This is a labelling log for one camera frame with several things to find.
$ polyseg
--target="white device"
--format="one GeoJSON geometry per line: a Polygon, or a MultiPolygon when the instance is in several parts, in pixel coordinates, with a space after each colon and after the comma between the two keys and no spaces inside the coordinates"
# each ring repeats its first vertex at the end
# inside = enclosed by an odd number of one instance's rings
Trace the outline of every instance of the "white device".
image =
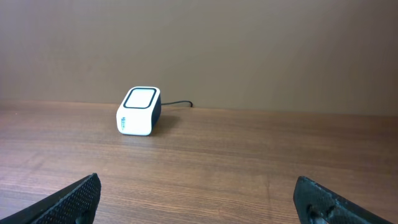
{"type": "Polygon", "coordinates": [[[131,88],[116,113],[119,132],[138,136],[149,135],[160,117],[161,104],[158,88],[131,88]]]}

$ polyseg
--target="power cord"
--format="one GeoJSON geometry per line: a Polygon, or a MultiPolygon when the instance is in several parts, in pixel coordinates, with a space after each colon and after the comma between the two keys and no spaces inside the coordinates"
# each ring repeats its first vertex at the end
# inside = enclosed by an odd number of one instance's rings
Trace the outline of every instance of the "power cord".
{"type": "Polygon", "coordinates": [[[176,103],[190,103],[191,104],[190,107],[193,107],[193,103],[191,101],[189,101],[189,100],[180,100],[180,101],[175,101],[175,102],[170,102],[170,103],[162,103],[162,106],[163,105],[176,104],[176,103]]]}

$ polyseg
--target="wooden surface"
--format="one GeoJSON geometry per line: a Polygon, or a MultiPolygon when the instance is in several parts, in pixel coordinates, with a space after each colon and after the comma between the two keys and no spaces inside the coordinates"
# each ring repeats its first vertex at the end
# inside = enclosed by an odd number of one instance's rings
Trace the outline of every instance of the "wooden surface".
{"type": "Polygon", "coordinates": [[[163,107],[124,136],[118,105],[0,103],[0,218],[93,172],[95,223],[298,223],[300,175],[398,222],[398,119],[163,107]]]}

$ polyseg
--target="wooden table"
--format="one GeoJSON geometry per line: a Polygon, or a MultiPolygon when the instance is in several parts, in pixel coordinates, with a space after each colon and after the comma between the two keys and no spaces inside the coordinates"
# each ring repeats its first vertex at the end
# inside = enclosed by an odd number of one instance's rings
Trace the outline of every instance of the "wooden table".
{"type": "Polygon", "coordinates": [[[165,106],[139,137],[117,108],[0,102],[0,218],[96,172],[95,223],[298,223],[300,175],[398,222],[398,118],[165,106]]]}

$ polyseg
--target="beige wall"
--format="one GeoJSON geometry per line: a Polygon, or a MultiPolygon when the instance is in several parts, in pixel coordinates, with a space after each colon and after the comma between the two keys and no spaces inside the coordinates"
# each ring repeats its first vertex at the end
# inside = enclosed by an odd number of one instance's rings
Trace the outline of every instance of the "beige wall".
{"type": "Polygon", "coordinates": [[[398,114],[398,1],[1,0],[0,98],[398,114]]]}

